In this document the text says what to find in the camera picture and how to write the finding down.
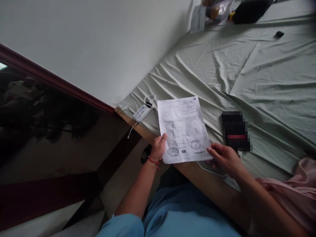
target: pink clothing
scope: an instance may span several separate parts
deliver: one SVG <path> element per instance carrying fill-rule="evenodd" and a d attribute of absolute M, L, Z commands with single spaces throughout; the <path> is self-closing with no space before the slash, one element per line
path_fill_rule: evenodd
<path fill-rule="evenodd" d="M 316 161 L 301 159 L 295 175 L 285 182 L 256 180 L 302 228 L 316 233 Z"/>

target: blue sleeve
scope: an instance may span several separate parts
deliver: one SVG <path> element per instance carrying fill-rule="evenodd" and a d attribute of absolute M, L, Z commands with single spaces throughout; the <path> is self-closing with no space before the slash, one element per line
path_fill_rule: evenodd
<path fill-rule="evenodd" d="M 124 214 L 113 217 L 102 226 L 96 237 L 144 236 L 145 230 L 140 217 Z"/>

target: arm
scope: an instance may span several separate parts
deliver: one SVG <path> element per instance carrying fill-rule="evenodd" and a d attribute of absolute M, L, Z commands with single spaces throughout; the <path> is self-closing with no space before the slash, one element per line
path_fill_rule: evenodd
<path fill-rule="evenodd" d="M 162 137 L 159 136 L 155 139 L 154 146 L 149 156 L 151 160 L 159 162 L 162 159 L 162 155 L 165 151 L 166 139 L 166 133 L 163 134 Z M 149 160 L 145 162 L 136 181 L 119 204 L 115 216 L 129 213 L 139 216 L 141 219 L 143 218 L 156 169 L 156 164 Z"/>
<path fill-rule="evenodd" d="M 207 151 L 221 168 L 240 186 L 259 228 L 265 235 L 308 236 L 308 234 L 283 210 L 277 201 L 252 177 L 236 152 L 229 146 L 214 143 Z"/>

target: bed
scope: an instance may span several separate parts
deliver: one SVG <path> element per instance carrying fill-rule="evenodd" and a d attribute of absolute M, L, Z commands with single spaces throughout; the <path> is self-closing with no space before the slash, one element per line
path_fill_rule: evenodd
<path fill-rule="evenodd" d="M 284 36 L 276 38 L 277 31 Z M 132 117 L 146 95 L 198 96 L 212 143 L 224 144 L 223 111 L 252 123 L 252 151 L 243 155 L 256 177 L 286 180 L 316 151 L 316 28 L 310 2 L 274 3 L 255 24 L 206 27 L 187 34 L 119 104 Z M 159 135 L 154 110 L 142 126 Z"/>

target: cord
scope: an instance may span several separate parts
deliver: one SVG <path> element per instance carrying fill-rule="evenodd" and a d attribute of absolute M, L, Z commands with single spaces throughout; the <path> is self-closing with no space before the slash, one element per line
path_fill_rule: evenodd
<path fill-rule="evenodd" d="M 133 128 L 134 128 L 137 124 L 138 124 L 138 122 L 136 122 L 136 124 L 134 124 L 134 126 L 131 128 L 131 130 L 129 131 L 129 134 L 128 134 L 128 136 L 127 136 L 127 139 L 129 139 L 129 135 L 131 135 L 131 132 L 132 132 Z"/>
<path fill-rule="evenodd" d="M 153 107 L 154 109 L 158 109 L 158 108 L 154 105 L 154 99 L 156 98 L 156 95 L 155 95 L 155 94 L 145 96 L 145 98 L 144 98 L 144 104 L 146 104 L 146 101 L 145 101 L 146 98 L 147 98 L 147 97 L 150 97 L 150 96 L 153 96 L 153 97 L 154 97 L 152 100 L 149 99 L 149 101 L 152 103 L 152 106 L 151 106 L 151 107 Z"/>
<path fill-rule="evenodd" d="M 156 98 L 156 95 L 155 95 L 155 94 L 145 96 L 145 98 L 144 98 L 144 104 L 148 106 L 148 104 L 146 104 L 145 100 L 146 100 L 147 97 L 150 97 L 150 96 L 153 96 L 153 97 L 154 97 L 152 100 L 149 99 L 149 101 L 152 103 L 152 106 L 151 106 L 151 107 L 153 107 L 154 109 L 158 109 L 158 108 L 154 105 L 154 102 L 153 102 L 154 99 Z M 129 134 L 128 134 L 128 136 L 127 136 L 127 139 L 129 139 L 129 136 L 131 135 L 131 132 L 132 132 L 133 128 L 134 128 L 137 124 L 138 124 L 138 122 L 136 122 L 136 124 L 134 124 L 134 126 L 131 128 L 131 130 L 129 131 Z"/>
<path fill-rule="evenodd" d="M 242 162 L 242 161 L 243 161 L 243 153 L 242 153 L 242 151 L 237 150 L 237 153 L 238 153 L 238 155 L 239 155 L 239 157 L 240 157 L 240 160 L 241 160 L 241 162 Z M 201 169 L 203 169 L 203 170 L 205 170 L 205 171 L 207 171 L 207 172 L 216 174 L 216 175 L 218 175 L 218 176 L 220 176 L 220 177 L 227 177 L 227 176 L 228 176 L 228 174 L 220 175 L 220 174 L 218 174 L 218 173 L 215 173 L 215 172 L 212 172 L 212 171 L 210 171 L 210 170 L 207 170 L 207 169 L 203 168 L 203 167 L 200 165 L 199 161 L 197 161 L 197 164 L 200 166 Z"/>

